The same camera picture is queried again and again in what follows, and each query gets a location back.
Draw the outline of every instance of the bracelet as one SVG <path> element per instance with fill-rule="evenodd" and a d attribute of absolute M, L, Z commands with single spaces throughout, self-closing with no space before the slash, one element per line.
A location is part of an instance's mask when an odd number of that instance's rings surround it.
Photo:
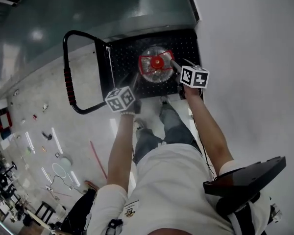
<path fill-rule="evenodd" d="M 132 115 L 135 116 L 134 112 L 121 112 L 121 115 Z"/>

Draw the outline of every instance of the white cube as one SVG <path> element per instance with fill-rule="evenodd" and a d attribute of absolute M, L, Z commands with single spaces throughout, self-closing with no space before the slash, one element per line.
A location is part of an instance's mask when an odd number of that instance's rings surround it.
<path fill-rule="evenodd" d="M 125 111 L 135 101 L 135 96 L 129 86 L 114 89 L 109 92 L 105 101 L 113 112 Z"/>
<path fill-rule="evenodd" d="M 208 85 L 209 71 L 202 67 L 182 66 L 180 82 L 191 88 L 205 89 Z"/>

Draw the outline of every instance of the white t-shirt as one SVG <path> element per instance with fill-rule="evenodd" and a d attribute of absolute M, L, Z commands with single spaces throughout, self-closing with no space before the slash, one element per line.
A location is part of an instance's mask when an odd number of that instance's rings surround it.
<path fill-rule="evenodd" d="M 235 161 L 223 165 L 220 175 L 240 168 Z M 121 235 L 148 235 L 160 228 L 192 235 L 231 235 L 231 223 L 217 214 L 218 197 L 204 193 L 203 182 L 211 181 L 202 155 L 191 145 L 167 144 L 145 155 L 137 164 L 137 185 L 130 198 L 117 185 L 102 187 L 97 194 L 88 235 L 105 235 L 112 219 L 122 219 Z M 268 197 L 261 197 L 253 221 L 261 234 L 269 219 Z"/>

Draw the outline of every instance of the forearm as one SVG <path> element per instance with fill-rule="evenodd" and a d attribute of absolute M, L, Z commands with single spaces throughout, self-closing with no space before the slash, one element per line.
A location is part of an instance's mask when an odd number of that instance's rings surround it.
<path fill-rule="evenodd" d="M 225 137 L 199 95 L 191 95 L 187 101 L 192 110 L 202 144 L 216 173 L 219 174 L 222 165 L 233 160 Z"/>
<path fill-rule="evenodd" d="M 132 115 L 122 115 L 108 163 L 107 184 L 116 184 L 128 190 L 132 163 L 133 139 Z"/>

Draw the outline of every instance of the shirt sleeve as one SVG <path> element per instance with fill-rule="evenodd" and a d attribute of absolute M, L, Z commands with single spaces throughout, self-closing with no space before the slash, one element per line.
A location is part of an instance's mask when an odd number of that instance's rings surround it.
<path fill-rule="evenodd" d="M 240 168 L 243 168 L 243 166 L 238 161 L 228 161 L 221 167 L 220 175 Z M 270 198 L 264 190 L 261 190 L 259 198 L 253 203 L 249 202 L 249 205 L 255 234 L 260 235 L 265 230 L 269 221 Z"/>
<path fill-rule="evenodd" d="M 87 234 L 105 235 L 109 222 L 119 218 L 127 200 L 127 193 L 121 186 L 107 185 L 100 188 Z"/>

